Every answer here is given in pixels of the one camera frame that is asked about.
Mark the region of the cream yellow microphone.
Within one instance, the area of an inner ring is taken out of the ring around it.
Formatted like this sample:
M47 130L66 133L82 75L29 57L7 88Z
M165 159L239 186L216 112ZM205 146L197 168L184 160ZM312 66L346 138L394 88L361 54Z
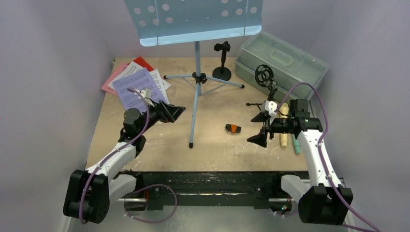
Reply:
M279 109L279 116L280 118L288 118L289 106L287 103L284 103ZM280 135L280 146L282 148L286 148L288 145L288 134L282 133Z

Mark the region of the mint green microphone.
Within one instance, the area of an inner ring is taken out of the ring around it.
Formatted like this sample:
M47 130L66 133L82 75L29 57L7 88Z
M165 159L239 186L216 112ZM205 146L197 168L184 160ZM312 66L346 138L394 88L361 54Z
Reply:
M292 138L292 143L294 147L294 152L295 154L299 155L301 153L301 146L294 134L291 134L291 138Z

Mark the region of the lavender sheet music page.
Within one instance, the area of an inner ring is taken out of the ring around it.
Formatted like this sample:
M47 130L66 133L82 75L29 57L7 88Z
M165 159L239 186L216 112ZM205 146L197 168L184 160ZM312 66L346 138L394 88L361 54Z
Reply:
M142 90L144 88L149 88L152 91L151 100L159 102L160 100L164 101L164 98L158 89L156 83L152 79L149 71L144 68L137 71L134 74L123 77L114 81L113 83L114 90L116 91L121 103L123 104L126 110L130 108L137 108L141 112L146 111L144 103L135 93L128 91L128 88Z

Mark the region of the black tripod shock-mount stand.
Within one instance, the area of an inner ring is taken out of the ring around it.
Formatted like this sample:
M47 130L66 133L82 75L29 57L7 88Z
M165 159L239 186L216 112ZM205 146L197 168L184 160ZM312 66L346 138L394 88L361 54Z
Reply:
M278 90L278 85L274 84L274 73L271 67L266 64L259 65L254 72L254 77L259 86L269 90L267 100L273 102L275 100L274 95Z

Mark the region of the white sheet music page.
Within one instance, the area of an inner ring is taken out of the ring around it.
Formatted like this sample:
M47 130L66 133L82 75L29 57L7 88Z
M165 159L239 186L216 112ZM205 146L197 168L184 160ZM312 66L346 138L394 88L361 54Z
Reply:
M156 83L158 89L160 90L165 102L170 103L166 91L171 86L171 84L161 78L161 75L158 69L150 71L149 73L152 79L154 80L154 82Z
M108 84L108 86L109 86L110 88L113 88L113 84L112 84L112 83L113 83L115 80L121 79L121 78L126 77L126 76L129 76L129 75L131 75L131 74L134 74L134 73L136 73L137 71L142 70L142 69L144 69L144 68L141 67L140 65L134 63L134 62L132 61L130 64L128 64L127 68L126 68L122 73L119 74L119 76L117 76L111 83Z

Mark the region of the red sheet music page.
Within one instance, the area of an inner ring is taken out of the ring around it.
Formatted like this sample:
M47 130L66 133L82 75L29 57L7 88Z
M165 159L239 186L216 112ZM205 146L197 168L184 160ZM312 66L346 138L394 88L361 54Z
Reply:
M155 69L142 57L137 57L133 60L134 63L140 65L143 68L146 68L149 72L154 71Z

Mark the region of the black round-base mic stand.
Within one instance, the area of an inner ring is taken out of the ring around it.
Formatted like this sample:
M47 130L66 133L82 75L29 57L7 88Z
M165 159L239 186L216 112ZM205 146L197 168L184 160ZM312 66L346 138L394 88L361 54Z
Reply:
M214 45L214 51L221 51L221 65L213 70L212 77L224 81L229 81L231 79L232 73L229 68L225 67L227 52L229 52L230 49L231 46L228 41Z

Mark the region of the pink sheet music page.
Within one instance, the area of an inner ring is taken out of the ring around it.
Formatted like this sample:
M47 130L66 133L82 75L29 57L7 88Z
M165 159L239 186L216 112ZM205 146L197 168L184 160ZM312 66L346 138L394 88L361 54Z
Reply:
M114 69L109 78L102 85L101 90L117 95L116 91L113 88L110 88L108 84L111 83L117 76L119 76L119 74L122 73L127 68L127 66L127 64L120 64L116 69Z

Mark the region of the blue music stand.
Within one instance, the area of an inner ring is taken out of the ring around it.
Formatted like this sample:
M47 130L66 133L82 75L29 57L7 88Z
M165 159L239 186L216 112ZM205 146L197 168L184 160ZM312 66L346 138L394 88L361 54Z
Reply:
M263 0L126 0L126 8L144 47L194 43L195 98L189 147L193 148L198 97L202 84L212 80L238 84L201 72L200 42L258 34L262 30Z

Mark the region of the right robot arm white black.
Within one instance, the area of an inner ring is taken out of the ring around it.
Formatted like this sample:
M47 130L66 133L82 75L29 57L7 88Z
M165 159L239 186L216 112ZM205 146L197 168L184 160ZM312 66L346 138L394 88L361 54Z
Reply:
M291 100L287 118L276 116L278 105L274 101L264 101L256 106L260 111L251 121L262 123L262 128L247 141L267 147L267 140L274 134L293 134L308 167L308 185L296 175L285 174L273 181L272 192L279 197L288 193L297 203L303 223L342 225L353 193L350 188L343 187L333 170L322 138L322 124L318 118L310 116L308 101Z

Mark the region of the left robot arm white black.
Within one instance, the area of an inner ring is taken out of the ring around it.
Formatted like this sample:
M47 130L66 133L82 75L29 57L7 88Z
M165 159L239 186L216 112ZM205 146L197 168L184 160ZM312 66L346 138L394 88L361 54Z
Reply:
M118 143L109 154L85 170L72 172L63 205L65 216L98 224L105 219L112 202L126 194L137 198L144 193L142 175L122 168L141 153L146 130L157 122L174 123L186 110L162 100L144 105L143 112L137 108L124 112Z

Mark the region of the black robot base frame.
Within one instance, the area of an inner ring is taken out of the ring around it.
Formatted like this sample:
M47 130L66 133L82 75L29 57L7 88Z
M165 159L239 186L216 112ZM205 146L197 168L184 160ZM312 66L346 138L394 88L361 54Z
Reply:
M290 197L280 189L280 178L296 175L309 183L307 171L133 172L143 177L142 193L120 201L130 210L162 210L164 206L246 206L280 210Z

